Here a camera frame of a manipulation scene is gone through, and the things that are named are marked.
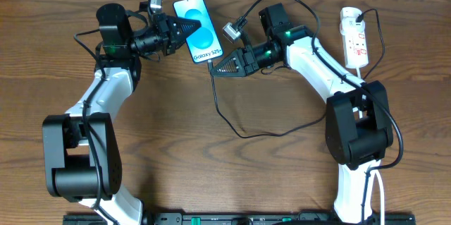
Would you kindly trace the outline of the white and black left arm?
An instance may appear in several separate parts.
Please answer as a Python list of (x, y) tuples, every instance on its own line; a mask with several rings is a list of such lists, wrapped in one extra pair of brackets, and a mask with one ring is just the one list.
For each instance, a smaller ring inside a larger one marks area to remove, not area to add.
[(90, 53), (92, 84), (73, 107), (42, 123), (47, 190), (93, 209), (105, 224), (153, 224), (154, 215), (122, 183), (113, 121), (140, 81), (140, 60), (173, 54), (202, 24), (145, 2), (138, 11), (105, 4), (96, 18), (102, 41)]

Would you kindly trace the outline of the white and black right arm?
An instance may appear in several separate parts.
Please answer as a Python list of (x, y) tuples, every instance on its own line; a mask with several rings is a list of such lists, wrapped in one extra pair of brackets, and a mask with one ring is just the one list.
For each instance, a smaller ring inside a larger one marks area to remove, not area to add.
[(345, 55), (341, 66), (321, 45), (317, 33), (304, 25), (294, 26), (282, 4), (259, 12), (267, 40), (252, 45), (243, 30), (245, 17), (223, 27), (224, 35), (242, 47), (214, 66), (214, 77), (245, 77), (275, 63), (297, 71), (326, 104), (325, 139), (338, 163), (338, 193), (333, 204), (342, 223), (362, 224), (370, 220), (373, 177), (379, 176), (381, 160), (393, 143), (385, 87), (367, 83), (358, 71), (369, 63), (365, 13), (355, 7), (340, 11), (340, 33)]

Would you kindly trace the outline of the white power strip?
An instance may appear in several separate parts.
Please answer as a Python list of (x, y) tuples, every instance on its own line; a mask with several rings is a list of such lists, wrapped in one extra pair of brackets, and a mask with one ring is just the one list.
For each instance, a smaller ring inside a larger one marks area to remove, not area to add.
[[(357, 18), (357, 22), (362, 11), (354, 7), (344, 7), (340, 12), (340, 22), (343, 18)], [(342, 35), (342, 43), (345, 55), (345, 66), (347, 68), (363, 68), (369, 63), (368, 50), (366, 47), (365, 30), (361, 33)]]

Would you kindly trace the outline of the blue Galaxy smartphone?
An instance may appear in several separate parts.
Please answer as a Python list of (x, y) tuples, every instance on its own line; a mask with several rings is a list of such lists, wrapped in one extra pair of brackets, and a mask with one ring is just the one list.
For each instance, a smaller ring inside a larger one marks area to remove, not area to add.
[(194, 63), (223, 55), (221, 43), (204, 0), (175, 1), (173, 8), (177, 17), (198, 20), (201, 23), (201, 27), (186, 39)]

